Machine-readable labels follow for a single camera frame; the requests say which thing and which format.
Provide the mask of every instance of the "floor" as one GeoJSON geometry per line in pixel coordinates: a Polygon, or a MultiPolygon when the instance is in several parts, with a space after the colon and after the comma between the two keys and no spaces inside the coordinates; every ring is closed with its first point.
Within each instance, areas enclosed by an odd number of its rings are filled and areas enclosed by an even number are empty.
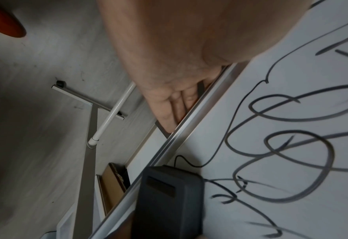
{"type": "MultiPolygon", "coordinates": [[[[73,204],[89,108],[56,80],[111,107],[128,86],[93,0],[3,0],[27,30],[0,34],[0,239],[39,239],[73,204]]],[[[136,89],[97,149],[96,173],[125,163],[155,119],[136,89]]],[[[99,121],[106,114],[99,113],[99,121]]]]}

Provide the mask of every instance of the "brown cardboard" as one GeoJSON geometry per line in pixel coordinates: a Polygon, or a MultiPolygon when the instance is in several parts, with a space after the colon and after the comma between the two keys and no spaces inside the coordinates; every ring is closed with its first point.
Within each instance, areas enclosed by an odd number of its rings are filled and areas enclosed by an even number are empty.
{"type": "Polygon", "coordinates": [[[126,189],[112,164],[107,165],[101,176],[100,184],[107,214],[118,204],[126,189]]]}

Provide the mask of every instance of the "white pole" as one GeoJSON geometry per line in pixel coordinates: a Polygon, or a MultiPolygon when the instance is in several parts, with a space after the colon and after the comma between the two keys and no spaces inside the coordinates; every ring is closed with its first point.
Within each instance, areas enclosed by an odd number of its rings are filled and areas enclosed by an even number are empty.
{"type": "Polygon", "coordinates": [[[136,85],[135,83],[131,82],[126,91],[123,93],[122,97],[118,100],[118,102],[114,105],[112,108],[110,114],[108,114],[107,118],[104,120],[102,125],[99,127],[99,129],[95,132],[94,136],[91,137],[91,139],[87,142],[87,146],[89,148],[94,148],[96,144],[99,141],[99,138],[102,136],[108,125],[111,123],[111,121],[114,119],[114,117],[119,112],[120,108],[123,106],[124,102],[128,99],[128,97],[131,95],[132,91],[135,89],[136,85]]]}

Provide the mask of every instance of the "whiteboard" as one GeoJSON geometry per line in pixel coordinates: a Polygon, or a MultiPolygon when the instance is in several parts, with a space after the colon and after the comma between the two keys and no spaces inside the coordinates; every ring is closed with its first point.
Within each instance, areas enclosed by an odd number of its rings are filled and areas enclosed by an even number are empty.
{"type": "Polygon", "coordinates": [[[175,158],[208,180],[210,239],[348,238],[348,1],[253,59],[175,158]]]}

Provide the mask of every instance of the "red object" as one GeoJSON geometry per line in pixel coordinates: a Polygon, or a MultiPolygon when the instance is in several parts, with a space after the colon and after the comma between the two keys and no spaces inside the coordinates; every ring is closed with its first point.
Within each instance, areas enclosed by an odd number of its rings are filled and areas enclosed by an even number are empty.
{"type": "Polygon", "coordinates": [[[17,19],[0,9],[0,33],[10,37],[24,37],[26,30],[17,19]]]}

